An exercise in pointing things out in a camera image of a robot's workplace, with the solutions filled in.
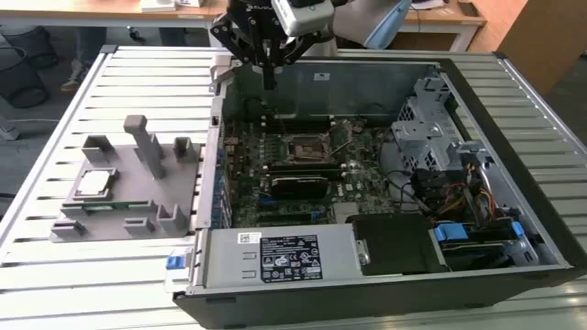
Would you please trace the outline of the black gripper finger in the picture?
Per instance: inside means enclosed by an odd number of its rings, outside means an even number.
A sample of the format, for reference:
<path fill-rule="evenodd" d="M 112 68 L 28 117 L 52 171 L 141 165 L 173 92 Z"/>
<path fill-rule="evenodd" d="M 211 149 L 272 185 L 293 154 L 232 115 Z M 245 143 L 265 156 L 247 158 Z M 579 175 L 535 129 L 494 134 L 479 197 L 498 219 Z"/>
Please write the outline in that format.
<path fill-rule="evenodd" d="M 263 88 L 271 89 L 271 63 L 260 36 L 260 20 L 255 15 L 224 13 L 212 23 L 209 32 L 221 46 L 244 63 L 256 68 L 263 79 Z"/>
<path fill-rule="evenodd" d="M 275 70 L 279 67 L 292 65 L 311 46 L 321 40 L 321 33 L 315 31 L 295 37 L 292 41 L 281 43 L 281 40 L 269 40 L 269 89 L 275 89 Z"/>

